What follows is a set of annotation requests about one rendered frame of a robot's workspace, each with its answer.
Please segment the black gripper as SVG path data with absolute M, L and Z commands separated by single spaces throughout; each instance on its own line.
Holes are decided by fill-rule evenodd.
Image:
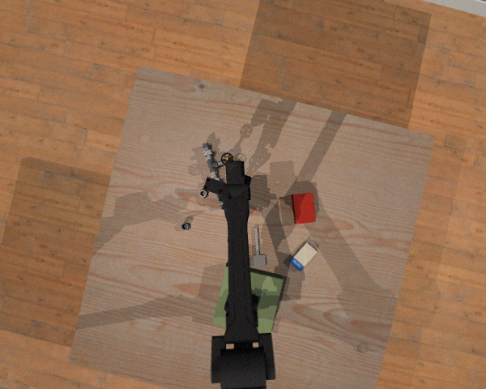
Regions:
M 245 184 L 248 184 L 248 187 L 250 185 L 252 177 L 245 175 Z M 224 203 L 222 205 L 222 209 L 224 210 Z

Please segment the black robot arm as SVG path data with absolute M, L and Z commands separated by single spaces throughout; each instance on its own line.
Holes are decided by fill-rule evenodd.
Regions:
M 226 331 L 224 336 L 211 337 L 211 383 L 220 383 L 221 389 L 266 389 L 266 381 L 275 379 L 275 359 L 271 333 L 258 332 L 259 298 L 251 289 L 250 187 L 245 184 L 244 161 L 225 164 L 227 183 L 207 177 L 203 187 L 224 202 L 228 223 Z M 257 342 L 258 347 L 253 348 Z M 226 349 L 226 344 L 234 344 L 234 348 Z

